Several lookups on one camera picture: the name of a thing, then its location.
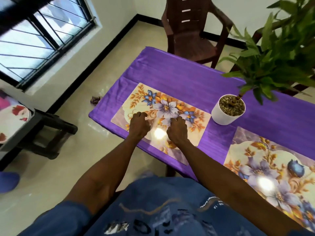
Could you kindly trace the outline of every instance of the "hand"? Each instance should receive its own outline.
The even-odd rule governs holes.
[[[137,112],[132,116],[129,126],[129,139],[139,142],[150,131],[150,124],[145,120],[147,116],[146,113],[141,112]]]
[[[171,118],[171,126],[167,129],[168,138],[179,147],[189,141],[187,137],[187,125],[182,117]]]

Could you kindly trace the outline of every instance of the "tiled floor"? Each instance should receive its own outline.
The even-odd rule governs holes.
[[[1,235],[18,234],[38,215],[59,203],[89,167],[122,141],[89,119],[88,113],[93,108],[89,100],[91,96],[104,95],[145,46],[167,51],[162,27],[138,22],[59,109],[57,115],[77,125],[78,132],[65,142],[58,158],[48,160],[22,151],[7,167],[6,171],[18,172],[21,181],[15,190],[0,195]],[[240,51],[225,46],[221,56]],[[217,69],[228,72],[232,65],[223,62]],[[308,93],[315,96],[314,89]],[[315,103],[315,98],[299,98]],[[44,138],[49,135],[49,129],[40,133]],[[162,176],[166,166],[137,148],[118,190],[124,189],[147,169]]]

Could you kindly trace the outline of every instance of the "purple tablecloth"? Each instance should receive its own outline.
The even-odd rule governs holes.
[[[211,113],[224,94],[237,94],[242,82],[224,78],[222,72],[146,47],[107,94],[90,112],[89,117],[110,132],[126,138],[128,132],[111,123],[112,117],[138,83],[143,83],[194,107]],[[227,126],[212,119],[198,148],[223,164],[238,126],[270,139],[282,146],[315,160],[315,105],[277,93],[277,102],[264,101],[261,106],[252,92],[243,100],[245,114]],[[176,161],[155,147],[141,141],[138,147],[175,170],[196,179],[190,166]]]

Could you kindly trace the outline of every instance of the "blue shirt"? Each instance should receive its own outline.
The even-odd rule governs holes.
[[[85,206],[65,201],[41,215],[19,235],[75,236],[91,218]],[[131,183],[85,235],[265,234],[194,180],[154,176]],[[289,235],[314,236],[306,229]]]

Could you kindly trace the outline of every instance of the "chair backrest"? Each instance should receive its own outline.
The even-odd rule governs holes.
[[[167,19],[174,34],[203,31],[211,0],[167,0]]]

